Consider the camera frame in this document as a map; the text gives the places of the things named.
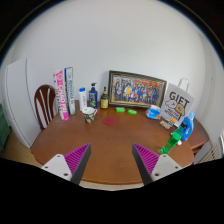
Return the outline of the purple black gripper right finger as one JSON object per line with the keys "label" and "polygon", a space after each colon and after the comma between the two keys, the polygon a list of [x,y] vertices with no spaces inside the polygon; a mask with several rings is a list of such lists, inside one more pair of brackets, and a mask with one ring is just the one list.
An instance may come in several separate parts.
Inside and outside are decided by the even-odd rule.
{"label": "purple black gripper right finger", "polygon": [[136,143],[132,144],[132,154],[144,185],[150,184],[182,169],[169,155],[158,155]]}

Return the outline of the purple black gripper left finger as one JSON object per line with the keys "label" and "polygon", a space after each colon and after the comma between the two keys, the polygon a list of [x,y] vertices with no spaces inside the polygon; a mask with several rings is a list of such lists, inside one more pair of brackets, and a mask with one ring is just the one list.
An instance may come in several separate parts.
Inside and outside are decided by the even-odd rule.
{"label": "purple black gripper left finger", "polygon": [[42,169],[79,185],[90,155],[91,144],[87,143],[66,155],[56,154]]}

